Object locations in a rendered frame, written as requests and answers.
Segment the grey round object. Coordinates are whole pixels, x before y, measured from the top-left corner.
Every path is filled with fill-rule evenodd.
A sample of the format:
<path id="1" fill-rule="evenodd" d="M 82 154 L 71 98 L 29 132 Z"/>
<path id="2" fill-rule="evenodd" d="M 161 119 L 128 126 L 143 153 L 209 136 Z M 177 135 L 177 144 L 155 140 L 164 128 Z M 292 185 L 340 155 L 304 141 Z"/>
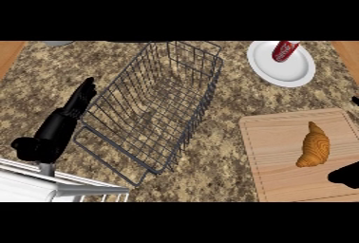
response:
<path id="1" fill-rule="evenodd" d="M 43 41 L 48 46 L 59 47 L 71 44 L 74 41 Z"/>

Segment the pale wooden cutting board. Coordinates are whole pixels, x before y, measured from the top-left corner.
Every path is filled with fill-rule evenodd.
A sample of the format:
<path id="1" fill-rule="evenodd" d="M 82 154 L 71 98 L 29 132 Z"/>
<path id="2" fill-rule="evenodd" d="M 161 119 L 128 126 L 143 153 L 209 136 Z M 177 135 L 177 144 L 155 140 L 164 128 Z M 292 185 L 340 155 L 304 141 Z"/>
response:
<path id="1" fill-rule="evenodd" d="M 300 168 L 295 162 L 310 123 L 328 136 L 329 157 L 322 165 Z M 359 189 L 326 178 L 359 161 L 359 128 L 342 109 L 248 116 L 239 119 L 239 130 L 261 202 L 359 202 Z"/>

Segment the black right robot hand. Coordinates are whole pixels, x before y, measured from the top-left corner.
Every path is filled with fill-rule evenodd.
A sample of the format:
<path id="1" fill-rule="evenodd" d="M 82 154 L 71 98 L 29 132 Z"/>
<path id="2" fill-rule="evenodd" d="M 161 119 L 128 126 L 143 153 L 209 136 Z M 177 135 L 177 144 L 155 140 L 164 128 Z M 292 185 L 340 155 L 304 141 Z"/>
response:
<path id="1" fill-rule="evenodd" d="M 359 189 L 359 160 L 328 174 L 328 181 Z"/>

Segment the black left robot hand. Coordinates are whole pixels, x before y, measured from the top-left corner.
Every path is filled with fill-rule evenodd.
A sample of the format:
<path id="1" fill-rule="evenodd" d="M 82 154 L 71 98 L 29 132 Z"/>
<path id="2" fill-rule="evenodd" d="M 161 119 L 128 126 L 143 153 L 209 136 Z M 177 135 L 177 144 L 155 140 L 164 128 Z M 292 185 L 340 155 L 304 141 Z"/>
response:
<path id="1" fill-rule="evenodd" d="M 94 78 L 90 77 L 72 92 L 65 106 L 50 113 L 34 137 L 20 137 L 13 140 L 12 148 L 19 159 L 40 163 L 56 161 L 69 144 L 77 121 L 94 95 Z"/>

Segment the red can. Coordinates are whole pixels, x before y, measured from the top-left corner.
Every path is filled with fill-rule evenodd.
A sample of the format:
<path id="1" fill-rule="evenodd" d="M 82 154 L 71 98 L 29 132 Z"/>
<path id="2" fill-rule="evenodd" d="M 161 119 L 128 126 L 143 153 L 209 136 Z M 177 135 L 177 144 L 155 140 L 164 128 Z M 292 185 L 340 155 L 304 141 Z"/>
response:
<path id="1" fill-rule="evenodd" d="M 282 63 L 294 53 L 298 45 L 298 41 L 280 41 L 272 51 L 272 59 Z"/>

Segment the golden brown croissant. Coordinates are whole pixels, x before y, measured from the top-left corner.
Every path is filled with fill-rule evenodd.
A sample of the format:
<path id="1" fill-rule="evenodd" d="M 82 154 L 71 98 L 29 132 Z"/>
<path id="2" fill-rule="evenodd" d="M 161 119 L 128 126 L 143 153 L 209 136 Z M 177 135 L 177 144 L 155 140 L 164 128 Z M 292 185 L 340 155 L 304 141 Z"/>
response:
<path id="1" fill-rule="evenodd" d="M 323 164 L 329 157 L 329 139 L 313 121 L 308 122 L 308 133 L 303 140 L 301 155 L 297 167 L 314 167 Z"/>

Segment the white round plate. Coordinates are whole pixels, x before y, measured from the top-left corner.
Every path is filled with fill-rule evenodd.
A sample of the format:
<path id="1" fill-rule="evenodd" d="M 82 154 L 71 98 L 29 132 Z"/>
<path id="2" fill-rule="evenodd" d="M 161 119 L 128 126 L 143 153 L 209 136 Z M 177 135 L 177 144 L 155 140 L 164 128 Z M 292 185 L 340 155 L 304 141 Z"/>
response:
<path id="1" fill-rule="evenodd" d="M 272 51 L 277 41 L 254 41 L 246 49 L 246 60 L 257 75 L 280 87 L 298 87 L 314 78 L 316 64 L 304 47 L 298 47 L 289 58 L 277 63 Z"/>

